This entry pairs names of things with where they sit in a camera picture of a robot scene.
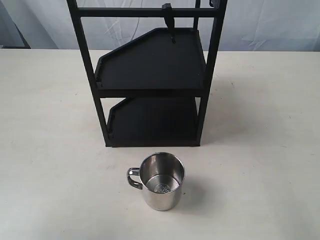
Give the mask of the stainless steel mug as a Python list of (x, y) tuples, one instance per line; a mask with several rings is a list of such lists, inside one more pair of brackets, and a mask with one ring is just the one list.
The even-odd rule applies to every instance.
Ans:
[(182, 196), (185, 167), (172, 153), (156, 152), (146, 157), (140, 167), (127, 170), (128, 184), (141, 190), (144, 201), (157, 211), (173, 209)]

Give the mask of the black two-tier rack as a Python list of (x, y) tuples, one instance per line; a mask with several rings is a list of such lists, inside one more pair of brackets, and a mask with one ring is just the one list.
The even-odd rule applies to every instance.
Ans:
[(227, 1), (173, 8), (167, 25), (102, 55), (93, 66), (82, 18), (162, 18), (160, 8), (80, 7), (67, 2), (107, 147), (198, 147)]

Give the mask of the white backdrop curtain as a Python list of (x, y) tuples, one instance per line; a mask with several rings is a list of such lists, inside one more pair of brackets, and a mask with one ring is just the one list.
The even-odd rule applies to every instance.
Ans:
[[(113, 50), (146, 32), (164, 27), (162, 18), (85, 17), (91, 50)], [(3, 0), (0, 43), (31, 49), (77, 49), (78, 42), (64, 0)], [(230, 0), (221, 51), (312, 51), (320, 49), (317, 0)]]

